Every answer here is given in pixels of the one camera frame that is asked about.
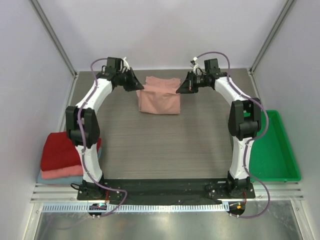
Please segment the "pink t shirt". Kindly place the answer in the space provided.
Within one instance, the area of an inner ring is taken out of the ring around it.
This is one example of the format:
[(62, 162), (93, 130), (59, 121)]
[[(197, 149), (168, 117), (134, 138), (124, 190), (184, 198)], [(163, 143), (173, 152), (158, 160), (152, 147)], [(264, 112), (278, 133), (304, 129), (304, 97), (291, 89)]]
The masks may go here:
[(180, 87), (179, 78), (158, 78), (147, 76), (144, 89), (137, 90), (138, 110), (154, 115), (178, 115), (181, 113), (181, 96), (176, 93)]

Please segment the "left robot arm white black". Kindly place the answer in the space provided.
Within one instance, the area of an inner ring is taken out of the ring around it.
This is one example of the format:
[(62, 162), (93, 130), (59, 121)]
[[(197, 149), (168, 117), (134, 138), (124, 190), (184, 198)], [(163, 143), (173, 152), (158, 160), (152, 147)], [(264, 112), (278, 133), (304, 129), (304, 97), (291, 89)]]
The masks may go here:
[(65, 110), (65, 127), (82, 166), (82, 183), (78, 187), (79, 200), (100, 200), (109, 190), (98, 159), (100, 127), (97, 112), (104, 100), (120, 86), (127, 92), (142, 90), (126, 58), (107, 57), (100, 72), (93, 74), (93, 84), (76, 105)]

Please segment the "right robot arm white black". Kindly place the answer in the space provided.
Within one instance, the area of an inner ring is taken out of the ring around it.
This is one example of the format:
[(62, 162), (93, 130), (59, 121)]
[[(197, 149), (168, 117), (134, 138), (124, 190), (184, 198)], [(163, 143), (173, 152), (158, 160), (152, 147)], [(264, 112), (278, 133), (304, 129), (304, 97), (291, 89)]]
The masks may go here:
[(192, 70), (176, 90), (178, 94), (195, 94), (199, 88), (211, 87), (230, 106), (228, 131), (233, 139), (232, 162), (227, 177), (209, 183), (206, 189), (212, 199), (243, 198), (251, 191), (249, 162), (254, 139), (262, 127), (260, 100), (251, 98), (235, 85), (227, 72), (222, 72), (216, 58), (205, 60), (201, 69), (195, 57)]

